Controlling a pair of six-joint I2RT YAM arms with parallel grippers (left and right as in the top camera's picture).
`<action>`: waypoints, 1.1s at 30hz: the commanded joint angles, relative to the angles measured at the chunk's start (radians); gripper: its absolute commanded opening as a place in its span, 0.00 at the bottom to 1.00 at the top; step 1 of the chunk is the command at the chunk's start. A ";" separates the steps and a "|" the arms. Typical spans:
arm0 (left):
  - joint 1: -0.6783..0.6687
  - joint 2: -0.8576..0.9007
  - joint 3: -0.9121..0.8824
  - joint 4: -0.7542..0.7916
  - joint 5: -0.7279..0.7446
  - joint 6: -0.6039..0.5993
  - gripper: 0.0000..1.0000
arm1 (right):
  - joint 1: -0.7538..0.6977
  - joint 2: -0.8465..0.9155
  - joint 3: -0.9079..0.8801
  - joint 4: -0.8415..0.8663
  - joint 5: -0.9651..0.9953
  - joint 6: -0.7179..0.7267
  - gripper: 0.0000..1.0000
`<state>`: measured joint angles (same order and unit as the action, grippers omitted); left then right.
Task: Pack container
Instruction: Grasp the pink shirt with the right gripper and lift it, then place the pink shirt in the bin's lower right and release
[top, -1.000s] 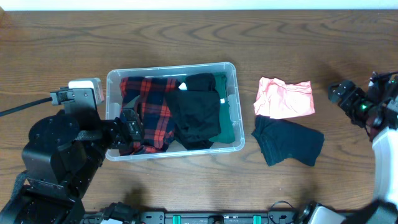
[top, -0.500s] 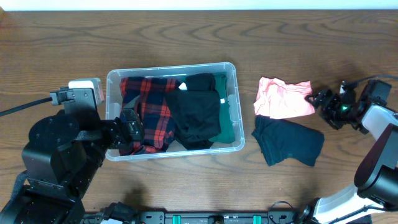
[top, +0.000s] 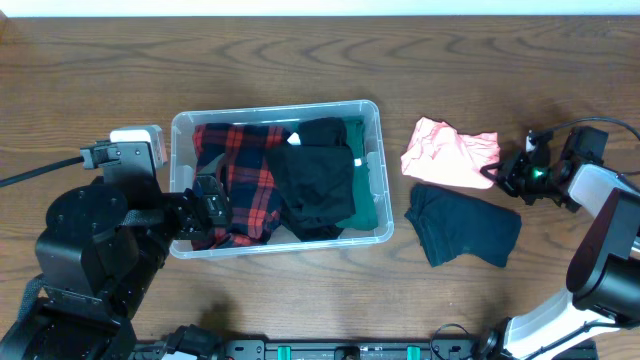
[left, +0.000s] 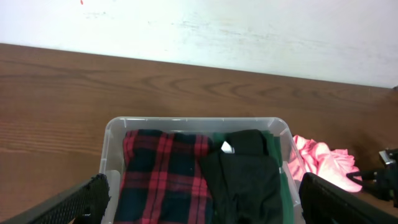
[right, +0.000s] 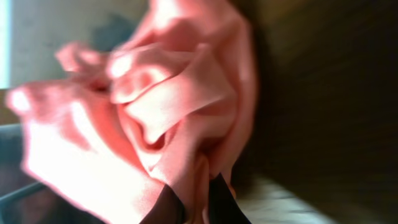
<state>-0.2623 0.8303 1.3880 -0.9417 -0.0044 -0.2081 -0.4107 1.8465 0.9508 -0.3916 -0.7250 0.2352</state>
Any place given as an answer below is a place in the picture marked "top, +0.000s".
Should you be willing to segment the small black garment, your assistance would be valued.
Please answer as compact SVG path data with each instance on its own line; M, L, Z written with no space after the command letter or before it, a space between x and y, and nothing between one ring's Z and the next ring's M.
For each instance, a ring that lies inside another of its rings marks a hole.
M317 228L354 215L354 156L344 121L330 117L302 122L295 134L297 145L286 141L266 152L284 202L284 221Z

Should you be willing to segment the pink shirt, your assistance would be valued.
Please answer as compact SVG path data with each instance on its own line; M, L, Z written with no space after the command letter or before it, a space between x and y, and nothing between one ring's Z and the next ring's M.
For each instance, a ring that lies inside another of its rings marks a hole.
M461 134L447 122L422 117L400 161L405 176L437 185L486 190L493 181L481 174L481 168L500 161L498 134Z

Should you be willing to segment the dark teal ribbed garment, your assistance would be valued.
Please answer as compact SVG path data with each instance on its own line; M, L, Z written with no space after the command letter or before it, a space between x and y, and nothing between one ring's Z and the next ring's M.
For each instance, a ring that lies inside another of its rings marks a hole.
M425 184L411 189L405 218L433 267L472 255L504 268L522 227L521 216L512 210Z

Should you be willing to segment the clear plastic storage bin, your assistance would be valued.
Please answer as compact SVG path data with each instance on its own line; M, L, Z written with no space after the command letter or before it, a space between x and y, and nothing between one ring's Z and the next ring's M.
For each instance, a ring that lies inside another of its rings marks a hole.
M302 242L289 230L279 227L265 245L195 251L187 239L175 239L172 256L182 259L219 260L228 257L268 253L298 252L335 248L365 247L384 243L394 233L384 143L377 105L369 100L282 105L244 109L186 111L176 115L171 125L169 190L183 192L196 174L197 157L192 136L195 127L206 123L233 125L279 125L289 130L295 125L323 117L358 117L364 120L364 163L369 169L370 192L378 226L371 231L346 229L335 240Z

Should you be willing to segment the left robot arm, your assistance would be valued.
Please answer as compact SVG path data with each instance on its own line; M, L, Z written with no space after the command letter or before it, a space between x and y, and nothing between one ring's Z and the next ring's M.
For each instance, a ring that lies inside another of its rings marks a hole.
M161 345L141 345L135 316L171 243L204 241L230 221L214 173L193 190L164 193L150 156L92 155L78 162L103 176L58 197L36 241L40 275L28 282L16 322L1 341L4 359L223 359L223 340L181 326Z

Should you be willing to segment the red navy plaid shirt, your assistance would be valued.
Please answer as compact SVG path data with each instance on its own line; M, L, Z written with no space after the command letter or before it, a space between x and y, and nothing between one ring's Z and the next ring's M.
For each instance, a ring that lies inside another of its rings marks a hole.
M228 156L219 179L229 197L232 218L225 228L224 243L208 248L207 238L193 240L194 250L259 246L269 241L280 226L283 200L265 154L290 135L281 126L208 123L195 127L192 140L197 171L222 153Z

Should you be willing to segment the dark green shirt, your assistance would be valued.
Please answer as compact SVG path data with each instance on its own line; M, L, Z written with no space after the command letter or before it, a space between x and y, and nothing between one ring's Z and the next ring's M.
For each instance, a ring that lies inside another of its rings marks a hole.
M341 220L337 227L371 231L378 226L376 207L371 194L369 182L369 168L364 148L364 118L343 118L347 130L347 145L354 156L354 176L352 194L355 213L349 218Z

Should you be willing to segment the large black garment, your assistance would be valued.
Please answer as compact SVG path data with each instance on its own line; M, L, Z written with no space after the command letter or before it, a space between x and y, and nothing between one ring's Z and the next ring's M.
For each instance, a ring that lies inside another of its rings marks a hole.
M325 218L305 216L289 210L282 211L281 223L302 242L335 240L344 231L335 224L326 223Z

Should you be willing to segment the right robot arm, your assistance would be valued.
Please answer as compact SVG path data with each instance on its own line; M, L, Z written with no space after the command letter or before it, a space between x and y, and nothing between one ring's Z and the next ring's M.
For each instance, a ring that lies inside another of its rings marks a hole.
M489 330L475 359L595 359L594 337L639 326L639 189L604 165L608 134L589 118L569 124L559 160L550 163L551 129L530 132L508 161L482 167L502 191L531 205L548 198L593 222L574 254L566 283L531 312Z

